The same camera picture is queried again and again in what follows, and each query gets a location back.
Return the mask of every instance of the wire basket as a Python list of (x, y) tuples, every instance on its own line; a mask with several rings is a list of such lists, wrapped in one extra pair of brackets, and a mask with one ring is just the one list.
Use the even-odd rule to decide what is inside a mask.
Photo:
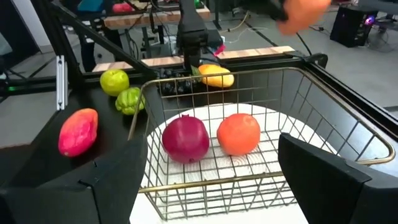
[[(142, 87), (149, 150), (140, 193), (145, 193), (161, 219), (295, 203), (277, 160), (282, 132), (360, 164), (380, 164), (394, 158), (395, 151), (378, 130), (311, 73), (273, 68), (234, 76), (232, 88), (203, 86), (172, 96), (164, 96), (157, 86), (167, 82), (178, 86), (195, 77), (154, 80)], [(219, 124), (233, 113), (251, 114), (261, 127), (260, 143), (246, 156), (225, 155), (216, 138)], [(211, 148), (200, 162), (178, 164), (162, 147), (162, 131), (182, 114), (201, 119), (211, 137)]]

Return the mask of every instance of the wooden plank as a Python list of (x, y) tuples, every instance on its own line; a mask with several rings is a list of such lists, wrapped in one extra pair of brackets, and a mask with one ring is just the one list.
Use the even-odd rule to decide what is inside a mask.
[[(203, 9), (197, 9), (199, 16), (204, 20), (210, 19), (210, 10), (205, 6)], [(154, 15), (155, 24), (161, 23), (174, 23), (178, 22), (181, 18), (180, 11), (171, 12), (157, 12)], [(128, 16), (111, 16), (104, 20), (104, 24), (109, 29), (125, 29), (129, 26), (149, 26), (149, 14), (138, 14)]]
[[(289, 46), (281, 47), (266, 47), (261, 49), (247, 49), (247, 50), (234, 50), (226, 51), (218, 55), (220, 59), (231, 59), (240, 57), (255, 57), (264, 55), (277, 55), (284, 52), (292, 52), (293, 48)], [(161, 66), (161, 65), (176, 65), (183, 63), (182, 57), (161, 57), (161, 58), (150, 58), (141, 60), (148, 66)], [(102, 72), (108, 69), (126, 69), (132, 68), (126, 62), (113, 62), (113, 63), (99, 63), (94, 68), (93, 72)]]

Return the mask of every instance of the green bell pepper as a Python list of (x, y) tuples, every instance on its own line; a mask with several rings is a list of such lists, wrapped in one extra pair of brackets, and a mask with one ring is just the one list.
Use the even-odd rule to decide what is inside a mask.
[[(139, 101), (140, 89), (138, 87), (129, 88), (122, 91), (115, 101), (115, 106), (118, 111), (125, 115), (133, 115), (136, 112), (136, 106)], [(145, 98), (141, 96), (139, 104), (139, 111), (145, 108)]]

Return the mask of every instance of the green apple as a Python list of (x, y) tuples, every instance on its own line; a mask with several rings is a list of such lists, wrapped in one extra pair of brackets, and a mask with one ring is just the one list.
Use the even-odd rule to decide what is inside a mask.
[(127, 90), (130, 86), (127, 73), (120, 69), (107, 70), (102, 73), (99, 80), (101, 88), (109, 96), (118, 96), (123, 90)]

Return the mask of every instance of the floor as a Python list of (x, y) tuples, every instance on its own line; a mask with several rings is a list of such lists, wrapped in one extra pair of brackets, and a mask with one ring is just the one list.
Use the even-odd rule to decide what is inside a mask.
[[(323, 52), (329, 56), (327, 70), (335, 77), (345, 82), (352, 89), (356, 90), (366, 98), (377, 103), (381, 107), (394, 109), (398, 105), (398, 75), (396, 72), (396, 61), (398, 50), (394, 50), (395, 43), (398, 43), (398, 33), (388, 31), (388, 43), (379, 49), (370, 47), (358, 47), (348, 49), (336, 42), (329, 40), (328, 31), (331, 31), (336, 12), (327, 13), (317, 24), (324, 27), (323, 32), (309, 29), (301, 32), (312, 52)], [(227, 29), (239, 24), (239, 20), (228, 21), (229, 15), (220, 24)], [(253, 27), (260, 30), (270, 40), (277, 45), (289, 45), (296, 50), (307, 53), (297, 36), (284, 37), (278, 33), (275, 22), (263, 16), (252, 16), (248, 22)], [(207, 23), (210, 29), (214, 29), (211, 22)], [(171, 35), (176, 32), (177, 26), (169, 26)], [(141, 46), (142, 33), (140, 29), (130, 31), (131, 36)], [(253, 32), (246, 24), (232, 32), (224, 33), (226, 50), (253, 49), (259, 47), (270, 47), (260, 35)], [(71, 46), (78, 61), (80, 58), (80, 48), (78, 39), (74, 35), (68, 35)], [(101, 53), (102, 58), (97, 58), (98, 63), (112, 62), (113, 56), (102, 47), (96, 47), (96, 53)], [(33, 71), (44, 63), (50, 63), (35, 77), (46, 77), (55, 75), (54, 54), (40, 54), (27, 59), (14, 68), (15, 71), (29, 76)], [(31, 142), (37, 133), (42, 129), (47, 120), (55, 111), (55, 93), (39, 93), (32, 95), (13, 96), (4, 100), (0, 104), (0, 147), (11, 144)]]

